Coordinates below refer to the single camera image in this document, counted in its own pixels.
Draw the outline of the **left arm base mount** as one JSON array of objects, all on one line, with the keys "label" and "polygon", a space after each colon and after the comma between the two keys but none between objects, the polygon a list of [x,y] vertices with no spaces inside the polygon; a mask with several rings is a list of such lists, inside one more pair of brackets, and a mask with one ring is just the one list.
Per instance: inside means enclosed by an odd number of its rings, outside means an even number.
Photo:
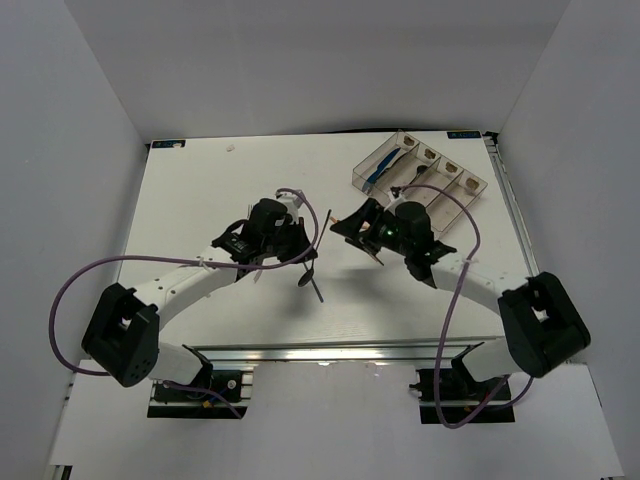
[{"label": "left arm base mount", "polygon": [[200,386],[172,387],[155,381],[147,408],[152,419],[240,420],[252,395],[253,371],[248,367],[214,369]]}]

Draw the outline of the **blue corner marker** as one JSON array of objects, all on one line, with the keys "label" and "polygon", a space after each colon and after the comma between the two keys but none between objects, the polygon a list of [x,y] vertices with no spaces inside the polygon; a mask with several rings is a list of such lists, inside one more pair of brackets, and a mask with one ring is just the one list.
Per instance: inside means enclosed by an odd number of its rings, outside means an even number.
[{"label": "blue corner marker", "polygon": [[452,140],[481,139],[482,134],[477,130],[447,131],[447,137]]},{"label": "blue corner marker", "polygon": [[150,144],[151,149],[173,149],[184,148],[186,141],[184,139],[171,139],[171,140],[155,140]]}]

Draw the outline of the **right blue corner marker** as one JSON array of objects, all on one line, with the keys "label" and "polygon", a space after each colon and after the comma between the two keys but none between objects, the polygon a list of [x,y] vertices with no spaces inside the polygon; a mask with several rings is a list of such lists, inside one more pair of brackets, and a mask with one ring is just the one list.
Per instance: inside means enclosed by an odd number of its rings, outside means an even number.
[{"label": "right blue corner marker", "polygon": [[481,139],[482,134],[477,130],[447,131],[447,137],[452,140]]}]

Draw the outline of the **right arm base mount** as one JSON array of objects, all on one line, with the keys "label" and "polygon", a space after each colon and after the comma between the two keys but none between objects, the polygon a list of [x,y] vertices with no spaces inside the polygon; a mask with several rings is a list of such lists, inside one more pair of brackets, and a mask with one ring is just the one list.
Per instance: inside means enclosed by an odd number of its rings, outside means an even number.
[{"label": "right arm base mount", "polygon": [[[434,401],[434,373],[433,369],[417,370],[417,381],[409,385],[409,392],[418,399],[420,420],[424,425],[440,423]],[[499,383],[500,379],[494,378],[469,389],[452,369],[443,368],[440,371],[439,392],[441,409],[445,419],[450,423],[461,422]],[[472,423],[514,423],[513,407],[507,406],[511,399],[510,387],[505,383],[493,397],[493,400],[472,419]]]}]

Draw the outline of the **blue knife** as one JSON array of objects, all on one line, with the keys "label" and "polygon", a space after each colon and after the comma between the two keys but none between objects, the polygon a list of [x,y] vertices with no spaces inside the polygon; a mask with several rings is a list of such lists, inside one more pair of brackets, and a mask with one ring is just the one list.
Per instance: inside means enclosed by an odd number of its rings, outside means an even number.
[{"label": "blue knife", "polygon": [[370,184],[374,184],[377,181],[377,178],[383,173],[383,171],[387,168],[389,163],[394,159],[394,157],[398,154],[400,148],[395,148],[390,151],[376,166],[375,170],[369,175],[366,182]]}]

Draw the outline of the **left blue corner marker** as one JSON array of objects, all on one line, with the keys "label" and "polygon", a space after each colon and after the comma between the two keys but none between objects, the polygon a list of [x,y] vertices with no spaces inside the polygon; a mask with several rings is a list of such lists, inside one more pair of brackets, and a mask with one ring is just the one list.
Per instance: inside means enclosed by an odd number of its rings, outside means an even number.
[{"label": "left blue corner marker", "polygon": [[184,148],[186,141],[184,139],[171,139],[171,140],[155,140],[150,144],[151,149],[173,149]]}]

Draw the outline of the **smoky clear divided organizer tray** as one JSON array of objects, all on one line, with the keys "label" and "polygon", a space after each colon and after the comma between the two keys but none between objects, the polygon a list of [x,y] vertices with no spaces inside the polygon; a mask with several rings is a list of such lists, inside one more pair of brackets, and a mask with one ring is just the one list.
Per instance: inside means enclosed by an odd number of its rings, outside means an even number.
[{"label": "smoky clear divided organizer tray", "polygon": [[[410,159],[399,163],[380,180],[377,178],[374,184],[367,183],[367,178],[377,164],[395,148],[400,148],[400,151],[393,160],[404,152],[412,154]],[[463,216],[462,208],[455,202],[460,201],[464,207],[470,207],[484,193],[487,182],[447,157],[438,148],[399,130],[354,167],[352,185],[386,207],[390,188],[407,185],[419,165],[427,165],[429,170],[418,185],[404,192],[404,196],[408,201],[415,201],[426,207],[432,230],[440,238]]]}]

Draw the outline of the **black spoon long handle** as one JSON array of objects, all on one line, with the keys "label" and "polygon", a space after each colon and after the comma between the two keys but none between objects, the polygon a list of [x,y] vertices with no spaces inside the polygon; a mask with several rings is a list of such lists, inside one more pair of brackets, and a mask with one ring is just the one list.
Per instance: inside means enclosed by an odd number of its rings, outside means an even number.
[{"label": "black spoon long handle", "polygon": [[[320,243],[323,239],[323,236],[325,234],[326,228],[328,226],[328,223],[331,219],[331,215],[332,215],[332,210],[329,209],[327,211],[326,214],[326,218],[322,227],[322,230],[320,232],[319,235],[319,239],[317,240],[316,244],[315,244],[315,250],[318,250]],[[305,273],[301,276],[301,278],[298,280],[297,286],[302,288],[305,287],[306,285],[308,285],[309,283],[314,284],[314,274],[315,274],[315,260],[312,260],[310,265],[307,265],[306,263],[303,264],[304,268],[305,268]]]}]

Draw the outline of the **black steak knife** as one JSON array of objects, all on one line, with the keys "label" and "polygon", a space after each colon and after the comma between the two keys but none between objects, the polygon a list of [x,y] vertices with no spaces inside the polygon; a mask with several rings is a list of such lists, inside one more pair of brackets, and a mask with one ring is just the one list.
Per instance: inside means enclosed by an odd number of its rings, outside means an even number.
[{"label": "black steak knife", "polygon": [[387,175],[389,172],[391,172],[392,169],[394,169],[399,163],[402,163],[405,159],[411,157],[411,153],[410,152],[404,152],[403,154],[401,154],[400,156],[398,156],[395,160],[393,160],[384,170],[382,173],[380,173],[378,180],[380,180],[383,176]]}]

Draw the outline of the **aluminium table edge rail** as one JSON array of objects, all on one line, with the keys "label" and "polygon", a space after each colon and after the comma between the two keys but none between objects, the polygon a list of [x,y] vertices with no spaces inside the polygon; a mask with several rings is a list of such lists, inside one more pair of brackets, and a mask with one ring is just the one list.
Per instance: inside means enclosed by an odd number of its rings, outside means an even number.
[{"label": "aluminium table edge rail", "polygon": [[330,362],[342,360],[427,361],[436,355],[437,342],[428,339],[389,341],[330,341],[284,344],[184,346],[164,344],[152,325],[140,329],[121,325],[101,332],[88,331],[83,350],[111,374],[128,370],[148,372],[172,352],[212,363],[261,361]]}]

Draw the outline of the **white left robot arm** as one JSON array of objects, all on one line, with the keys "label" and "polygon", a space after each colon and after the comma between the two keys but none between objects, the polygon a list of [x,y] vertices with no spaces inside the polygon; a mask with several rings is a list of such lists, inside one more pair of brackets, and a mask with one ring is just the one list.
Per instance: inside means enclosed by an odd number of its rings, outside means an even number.
[{"label": "white left robot arm", "polygon": [[82,349],[124,387],[143,379],[177,387],[188,398],[205,396],[211,362],[186,345],[161,341],[163,328],[196,302],[252,272],[316,258],[299,209],[299,190],[282,188],[259,200],[247,218],[231,224],[194,259],[144,284],[109,286],[101,295],[81,342]]}]

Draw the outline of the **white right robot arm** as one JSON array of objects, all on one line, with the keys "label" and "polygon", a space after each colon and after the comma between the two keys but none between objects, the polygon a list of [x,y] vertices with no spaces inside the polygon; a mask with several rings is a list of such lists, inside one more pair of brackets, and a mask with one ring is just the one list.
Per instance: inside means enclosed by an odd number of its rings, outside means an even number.
[{"label": "white right robot arm", "polygon": [[406,201],[385,209],[368,199],[331,231],[371,256],[388,249],[403,257],[411,276],[460,295],[495,314],[503,337],[466,348],[451,361],[451,384],[472,399],[494,378],[523,372],[542,378],[586,349],[591,335],[558,277],[525,277],[470,262],[436,239],[426,208]]}]

